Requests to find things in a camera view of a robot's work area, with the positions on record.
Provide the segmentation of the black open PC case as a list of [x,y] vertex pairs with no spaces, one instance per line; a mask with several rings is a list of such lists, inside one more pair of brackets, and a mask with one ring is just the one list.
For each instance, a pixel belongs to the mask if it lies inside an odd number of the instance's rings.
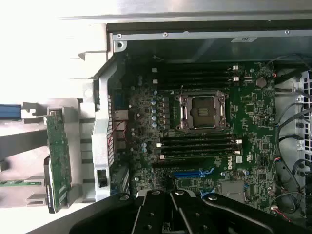
[[[113,57],[98,79],[95,124],[92,132],[92,153],[95,171],[95,200],[110,193],[111,168],[116,153],[110,153],[108,137],[113,135],[114,112],[111,82],[118,81],[129,63],[143,64],[247,64],[259,63],[274,73],[274,91],[282,71],[312,71],[312,30],[278,30],[253,32],[162,32],[147,34],[117,33],[111,35]],[[277,153],[277,117],[275,108],[275,156]],[[291,221],[270,203],[267,213]]]

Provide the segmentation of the green motherboard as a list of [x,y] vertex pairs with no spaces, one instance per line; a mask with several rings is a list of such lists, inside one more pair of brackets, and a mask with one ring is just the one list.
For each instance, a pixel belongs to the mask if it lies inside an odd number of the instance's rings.
[[[267,81],[256,86],[257,78]],[[163,176],[172,172],[209,172],[203,178],[175,178],[178,189],[198,197],[221,194],[221,183],[242,181],[242,194],[226,195],[268,212],[276,186],[270,175],[275,156],[274,73],[259,63],[129,63],[111,82],[113,135],[109,152],[110,193],[136,195],[144,189],[165,190]],[[220,90],[229,95],[229,129],[210,133],[178,131],[179,103],[185,92]]]

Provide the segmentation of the hard disk with blue rails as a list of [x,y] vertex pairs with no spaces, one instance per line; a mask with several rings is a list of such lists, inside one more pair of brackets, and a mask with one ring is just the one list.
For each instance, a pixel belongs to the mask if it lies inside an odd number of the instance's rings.
[[0,120],[21,120],[21,105],[0,104]]

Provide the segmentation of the grey metal disk bay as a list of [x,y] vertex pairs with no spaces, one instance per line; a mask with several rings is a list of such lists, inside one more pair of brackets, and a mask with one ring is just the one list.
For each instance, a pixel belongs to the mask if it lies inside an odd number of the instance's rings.
[[281,215],[312,220],[312,71],[282,71],[275,87],[277,153],[273,174]]

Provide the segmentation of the blue expansion slot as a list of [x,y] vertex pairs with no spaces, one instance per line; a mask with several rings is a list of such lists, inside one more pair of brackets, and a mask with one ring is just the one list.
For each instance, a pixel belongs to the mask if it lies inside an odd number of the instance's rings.
[[183,172],[172,172],[176,178],[203,178],[209,174],[209,172],[203,171],[183,171]]

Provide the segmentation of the grey parts rack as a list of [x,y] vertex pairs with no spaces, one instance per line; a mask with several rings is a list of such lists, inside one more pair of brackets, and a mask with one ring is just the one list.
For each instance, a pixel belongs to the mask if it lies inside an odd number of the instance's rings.
[[71,190],[69,204],[92,203],[92,105],[76,97],[53,98],[21,105],[21,120],[0,120],[0,181],[40,181],[42,186],[1,187],[0,209],[46,206],[44,159],[49,155],[45,115],[61,109],[68,138]]

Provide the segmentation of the green RAM stick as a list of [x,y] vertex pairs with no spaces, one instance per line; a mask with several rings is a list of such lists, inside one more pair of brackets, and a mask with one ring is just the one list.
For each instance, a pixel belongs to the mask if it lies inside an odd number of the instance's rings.
[[10,180],[10,181],[0,181],[1,187],[29,187],[29,186],[42,186],[43,183],[40,181],[27,182],[26,180]]

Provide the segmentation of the metal CPU socket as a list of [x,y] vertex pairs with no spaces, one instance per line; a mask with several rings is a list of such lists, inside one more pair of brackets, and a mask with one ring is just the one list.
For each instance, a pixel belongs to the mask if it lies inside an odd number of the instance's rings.
[[226,100],[229,95],[220,91],[185,92],[176,96],[179,103],[178,131],[210,133],[229,129]]

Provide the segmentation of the silver chipset heat sink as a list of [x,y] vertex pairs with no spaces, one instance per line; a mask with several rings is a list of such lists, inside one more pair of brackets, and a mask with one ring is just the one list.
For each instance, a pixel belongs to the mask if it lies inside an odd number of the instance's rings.
[[225,181],[221,183],[221,193],[223,195],[242,194],[244,183],[242,181]]

